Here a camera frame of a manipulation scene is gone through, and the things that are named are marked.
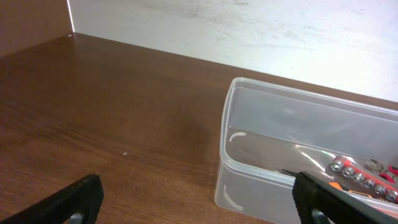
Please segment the orange socket bit holder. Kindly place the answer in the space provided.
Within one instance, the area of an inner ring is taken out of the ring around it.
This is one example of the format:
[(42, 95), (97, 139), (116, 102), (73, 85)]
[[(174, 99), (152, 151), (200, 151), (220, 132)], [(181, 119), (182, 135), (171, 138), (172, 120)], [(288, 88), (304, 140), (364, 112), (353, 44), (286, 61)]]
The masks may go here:
[(347, 156), (336, 156), (328, 167), (332, 177), (329, 184), (336, 189), (396, 204), (397, 183), (367, 170), (367, 161), (360, 164)]

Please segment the red handled cutting pliers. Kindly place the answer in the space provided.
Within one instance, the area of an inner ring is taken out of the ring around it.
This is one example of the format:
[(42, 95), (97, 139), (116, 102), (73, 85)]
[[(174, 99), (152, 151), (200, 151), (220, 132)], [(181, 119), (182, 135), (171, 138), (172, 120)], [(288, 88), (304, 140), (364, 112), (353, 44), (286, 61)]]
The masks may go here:
[(393, 165), (385, 165), (374, 159), (370, 159), (366, 162), (366, 168), (370, 172), (375, 173), (379, 177), (391, 182), (397, 183), (397, 167)]

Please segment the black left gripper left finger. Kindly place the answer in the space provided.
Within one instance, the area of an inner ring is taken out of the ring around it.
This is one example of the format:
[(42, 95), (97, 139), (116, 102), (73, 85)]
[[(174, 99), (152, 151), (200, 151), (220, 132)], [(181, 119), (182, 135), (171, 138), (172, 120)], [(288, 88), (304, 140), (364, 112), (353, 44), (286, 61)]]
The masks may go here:
[(104, 199), (98, 174), (89, 174), (32, 206), (4, 219), (1, 224), (95, 224)]

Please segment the clear plastic container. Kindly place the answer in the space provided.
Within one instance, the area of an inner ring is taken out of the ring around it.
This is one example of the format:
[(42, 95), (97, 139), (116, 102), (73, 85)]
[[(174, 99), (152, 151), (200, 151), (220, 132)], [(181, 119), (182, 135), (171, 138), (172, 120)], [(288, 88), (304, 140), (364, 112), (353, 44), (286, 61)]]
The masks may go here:
[[(397, 167), (397, 112), (235, 78), (223, 110), (215, 203), (269, 222), (299, 223), (296, 173), (329, 184), (336, 156)], [(343, 192), (397, 216), (397, 203)]]

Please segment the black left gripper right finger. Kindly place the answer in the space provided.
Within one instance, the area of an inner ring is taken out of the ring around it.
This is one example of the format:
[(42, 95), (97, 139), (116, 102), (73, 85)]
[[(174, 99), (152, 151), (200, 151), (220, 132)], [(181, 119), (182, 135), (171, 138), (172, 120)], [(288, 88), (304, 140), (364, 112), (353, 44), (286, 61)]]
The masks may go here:
[(372, 208), (307, 172), (295, 175), (292, 196), (300, 221), (304, 224), (397, 224), (396, 218)]

